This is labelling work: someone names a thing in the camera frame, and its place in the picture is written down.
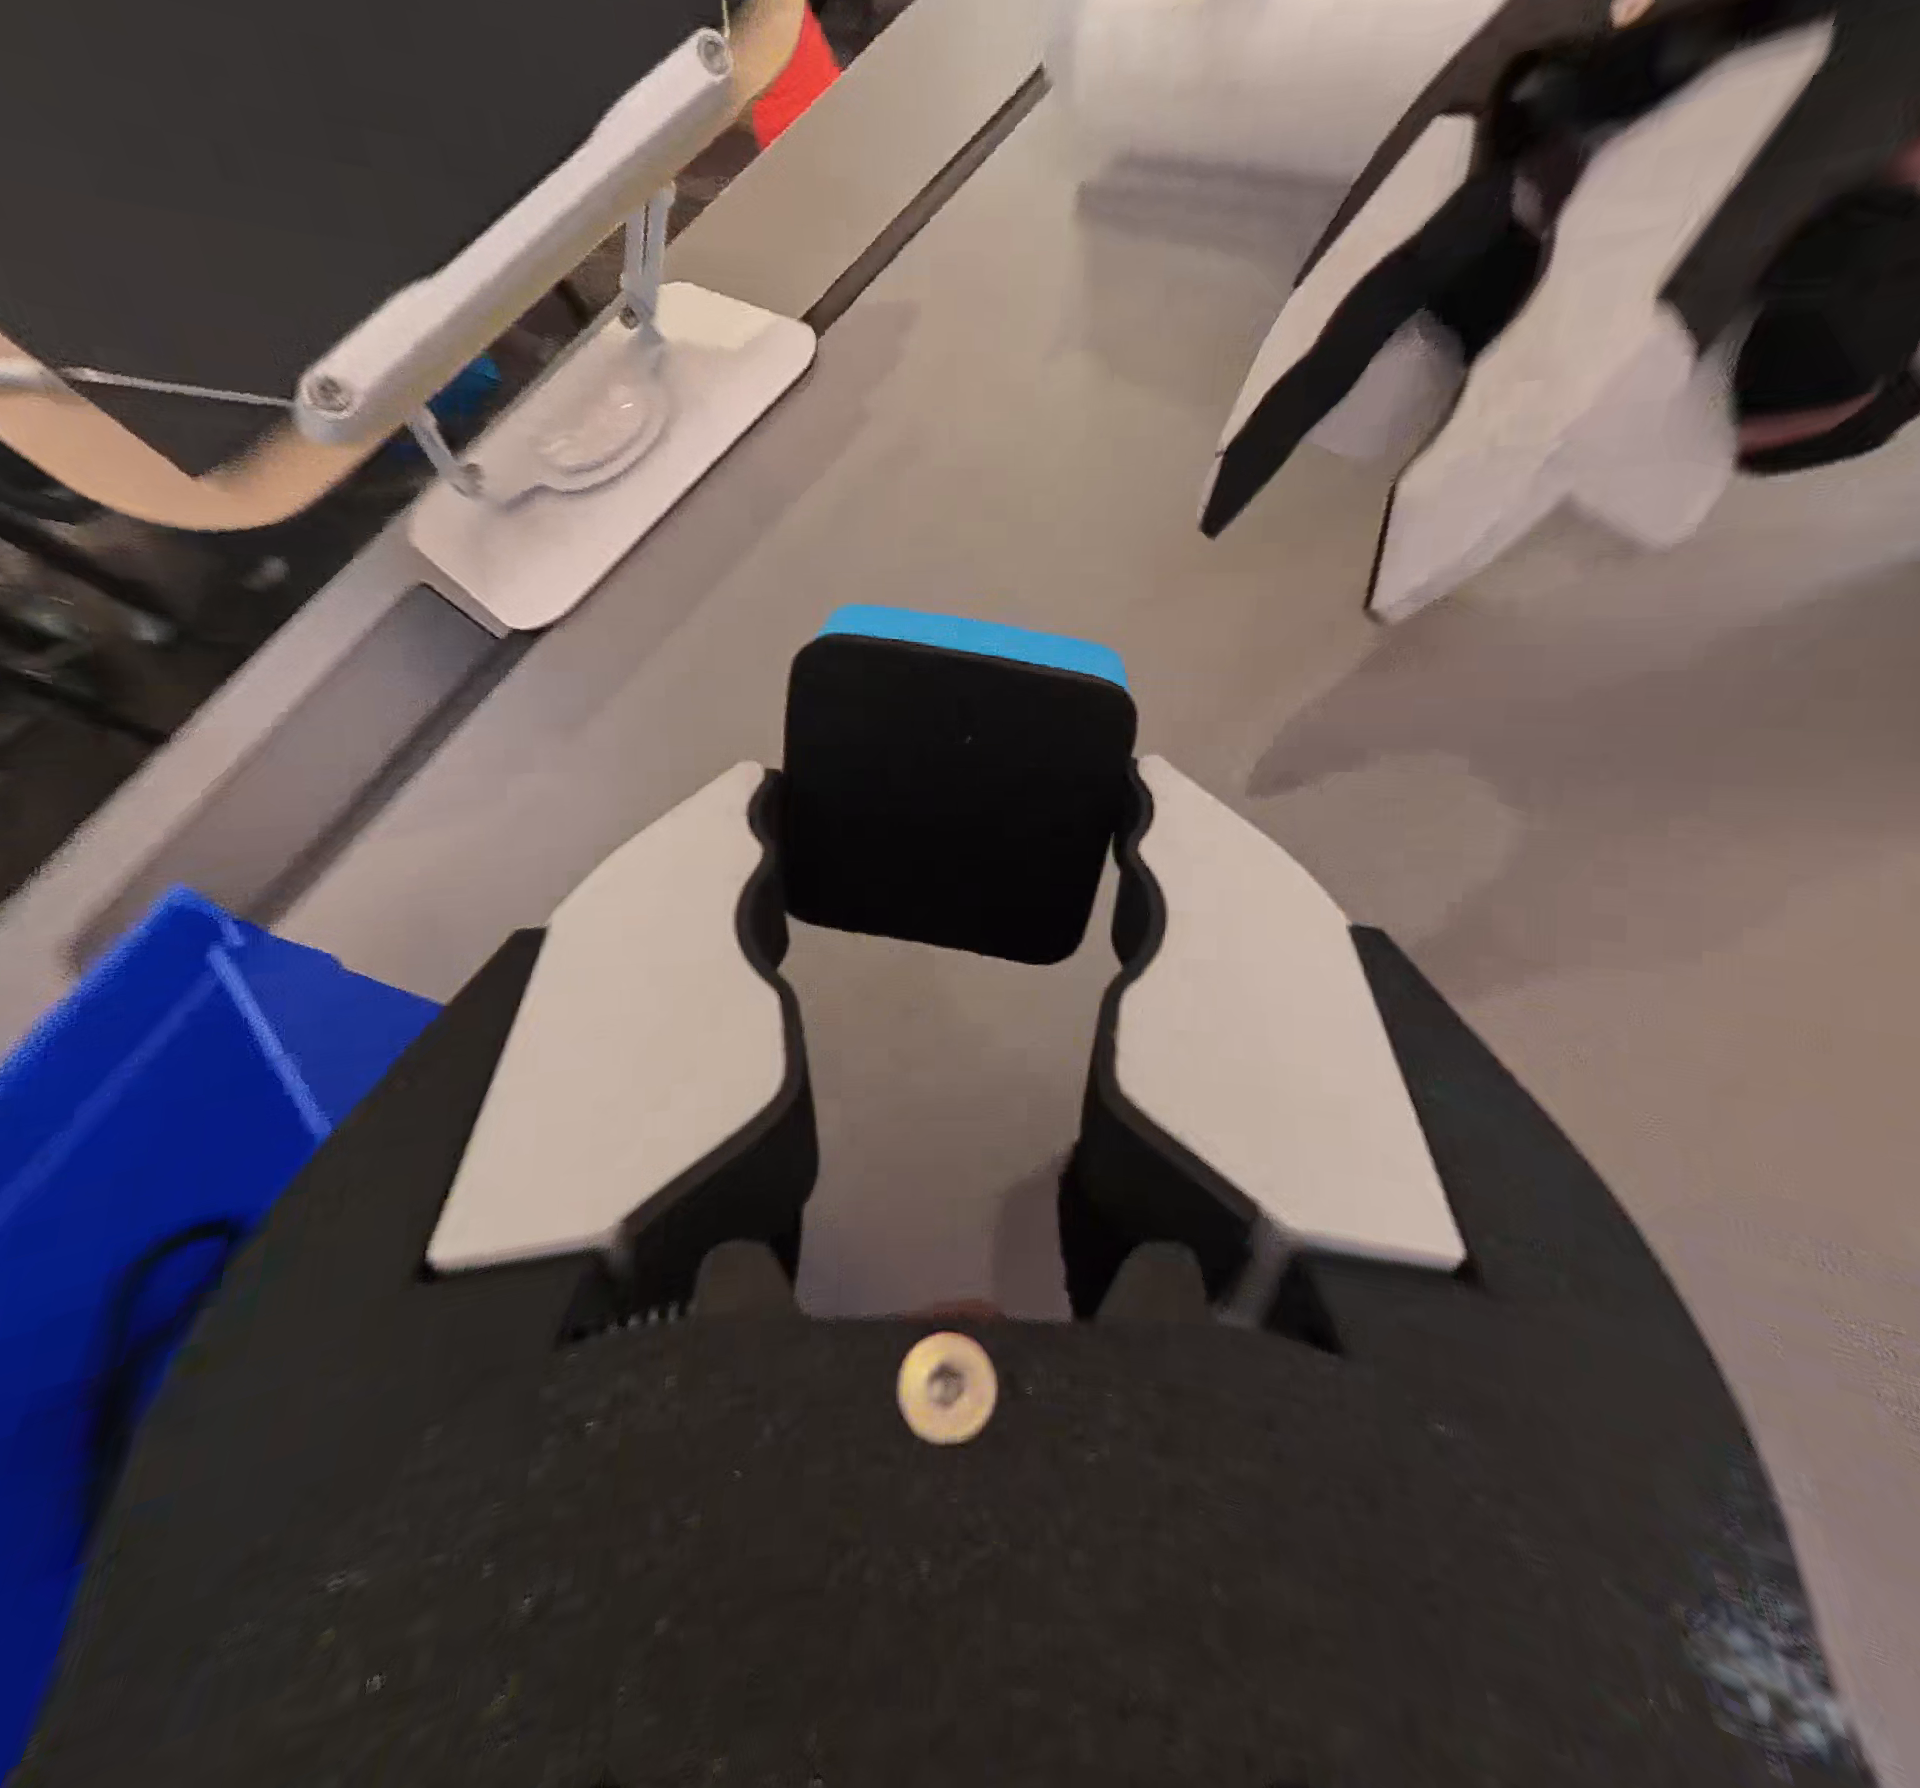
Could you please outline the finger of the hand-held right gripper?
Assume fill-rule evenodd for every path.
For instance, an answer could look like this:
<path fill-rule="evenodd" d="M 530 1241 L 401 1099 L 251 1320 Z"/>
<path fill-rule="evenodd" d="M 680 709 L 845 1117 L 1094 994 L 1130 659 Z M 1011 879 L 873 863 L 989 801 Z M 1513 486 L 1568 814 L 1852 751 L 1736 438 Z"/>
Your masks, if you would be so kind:
<path fill-rule="evenodd" d="M 1476 123 L 1441 117 L 1316 245 L 1212 457 L 1200 530 L 1223 535 L 1291 457 L 1363 394 L 1379 420 L 1427 408 L 1524 308 L 1545 243 L 1528 221 L 1524 171 L 1486 159 Z"/>
<path fill-rule="evenodd" d="M 1595 148 L 1525 306 L 1402 472 L 1367 613 L 1399 624 L 1558 511 L 1667 552 L 1734 478 L 1734 346 L 1699 348 L 1661 296 L 1831 45 L 1828 23 L 1748 45 Z"/>

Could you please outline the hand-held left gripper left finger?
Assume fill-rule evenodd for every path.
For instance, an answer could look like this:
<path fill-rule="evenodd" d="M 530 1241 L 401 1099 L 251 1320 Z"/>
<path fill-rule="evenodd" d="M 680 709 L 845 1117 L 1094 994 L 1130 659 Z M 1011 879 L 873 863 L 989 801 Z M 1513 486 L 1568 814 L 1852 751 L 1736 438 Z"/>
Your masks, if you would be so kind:
<path fill-rule="evenodd" d="M 774 844 L 737 763 L 614 849 L 538 954 L 426 1244 L 436 1276 L 588 1256 L 642 1313 L 713 1248 L 797 1276 L 819 1170 Z"/>

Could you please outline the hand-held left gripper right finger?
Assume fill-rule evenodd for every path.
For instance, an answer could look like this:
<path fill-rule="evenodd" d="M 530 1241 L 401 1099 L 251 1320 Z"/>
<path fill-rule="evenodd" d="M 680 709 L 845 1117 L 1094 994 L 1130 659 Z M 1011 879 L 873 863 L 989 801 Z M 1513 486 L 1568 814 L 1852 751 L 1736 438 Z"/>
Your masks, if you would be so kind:
<path fill-rule="evenodd" d="M 1112 946 L 1057 1224 L 1091 1320 L 1140 1248 L 1267 1320 L 1306 1256 L 1458 1276 L 1470 1260 L 1357 929 L 1275 841 L 1162 755 L 1134 765 Z"/>

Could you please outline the blue whiteboard eraser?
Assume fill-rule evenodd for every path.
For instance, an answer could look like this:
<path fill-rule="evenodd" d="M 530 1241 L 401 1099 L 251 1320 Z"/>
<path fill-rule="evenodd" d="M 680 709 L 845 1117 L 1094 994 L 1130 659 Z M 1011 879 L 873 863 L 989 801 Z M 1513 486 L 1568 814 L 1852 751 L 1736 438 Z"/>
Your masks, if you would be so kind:
<path fill-rule="evenodd" d="M 786 681 L 786 914 L 985 960 L 1067 960 L 1124 820 L 1137 728 L 1116 648 L 838 607 Z"/>

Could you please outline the blue plastic bin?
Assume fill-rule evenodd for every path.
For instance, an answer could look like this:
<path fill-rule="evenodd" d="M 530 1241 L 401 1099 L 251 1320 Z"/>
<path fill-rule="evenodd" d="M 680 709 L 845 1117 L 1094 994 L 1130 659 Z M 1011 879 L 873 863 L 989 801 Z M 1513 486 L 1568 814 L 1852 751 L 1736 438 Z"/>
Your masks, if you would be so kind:
<path fill-rule="evenodd" d="M 434 1001 L 167 890 L 1 1073 L 1 1761 L 187 1326 Z"/>

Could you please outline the grey desk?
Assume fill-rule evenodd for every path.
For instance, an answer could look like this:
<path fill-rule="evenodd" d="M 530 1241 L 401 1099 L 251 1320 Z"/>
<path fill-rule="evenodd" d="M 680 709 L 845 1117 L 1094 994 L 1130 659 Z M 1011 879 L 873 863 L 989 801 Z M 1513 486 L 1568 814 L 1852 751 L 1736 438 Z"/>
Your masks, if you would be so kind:
<path fill-rule="evenodd" d="M 1144 751 L 1392 934 L 1636 1218 L 1916 1785 L 1916 438 L 1663 555 L 1555 525 L 1378 626 L 1370 472 L 1193 527 L 1286 217 L 1083 201 L 1046 15 L 917 0 L 683 231 L 673 280 L 817 357 L 564 624 L 492 639 L 391 527 L 279 628 L 4 908 L 4 1046 L 171 883 L 447 999 L 778 755 L 839 605 L 1104 643 Z"/>

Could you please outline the red box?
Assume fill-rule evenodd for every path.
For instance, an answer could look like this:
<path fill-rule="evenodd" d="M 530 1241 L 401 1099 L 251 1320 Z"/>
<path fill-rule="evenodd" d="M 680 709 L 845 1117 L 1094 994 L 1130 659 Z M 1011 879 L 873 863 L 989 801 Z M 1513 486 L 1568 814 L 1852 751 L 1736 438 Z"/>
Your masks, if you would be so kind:
<path fill-rule="evenodd" d="M 748 126 L 765 152 L 838 82 L 841 66 L 809 2 L 801 5 L 793 48 L 768 88 L 753 101 Z"/>

